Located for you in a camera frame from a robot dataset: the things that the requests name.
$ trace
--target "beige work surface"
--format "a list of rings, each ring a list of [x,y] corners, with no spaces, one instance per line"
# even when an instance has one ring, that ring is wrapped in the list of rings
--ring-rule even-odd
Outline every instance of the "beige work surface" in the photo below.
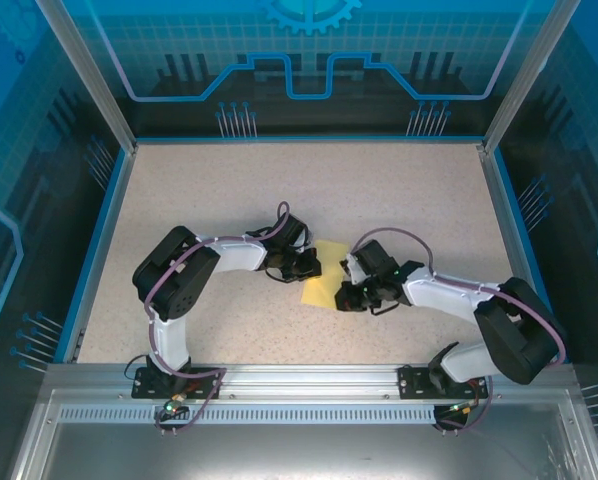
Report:
[[[240,235],[272,225],[281,200],[315,239],[353,245],[372,228],[398,226],[430,244],[439,272],[494,282],[511,274],[474,145],[142,145],[79,361],[125,363],[148,351],[131,278],[171,228]],[[426,259],[407,237],[377,238],[400,263]],[[193,362],[418,363],[478,336],[475,326],[425,308],[373,317],[302,305],[302,289],[263,272],[212,276],[188,314]]]

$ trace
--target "enclosure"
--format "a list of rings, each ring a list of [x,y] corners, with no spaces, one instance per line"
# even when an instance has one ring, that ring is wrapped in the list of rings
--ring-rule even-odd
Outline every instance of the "enclosure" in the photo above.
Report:
[[[457,399],[399,372],[474,324],[219,273],[185,334],[227,373],[162,438],[133,272],[177,225],[241,235],[280,201],[318,241],[407,228],[447,275],[526,280],[566,363],[495,376],[442,435]],[[598,0],[0,2],[0,478],[113,475],[598,479]]]

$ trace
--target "black bracket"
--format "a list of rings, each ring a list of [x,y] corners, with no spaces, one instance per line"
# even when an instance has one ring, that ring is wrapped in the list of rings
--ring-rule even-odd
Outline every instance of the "black bracket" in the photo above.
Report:
[[[475,387],[468,383],[454,383],[447,387],[444,394],[439,392],[430,381],[428,367],[405,365],[397,369],[397,384],[401,400],[474,400],[476,394],[479,395],[479,400],[488,398],[485,379],[476,380],[478,381],[477,392]]]
[[[190,368],[186,373],[204,373],[215,370],[214,368]],[[155,372],[149,367],[141,367],[135,371],[135,380],[132,386],[131,397],[143,398],[151,400],[167,400],[173,395],[185,392],[186,398],[190,400],[205,400],[208,398],[216,377],[200,378],[195,380],[181,379],[184,381],[183,385],[178,385],[173,388],[172,382],[167,381],[165,375]],[[212,396],[213,399],[219,398],[219,391],[217,389]]]

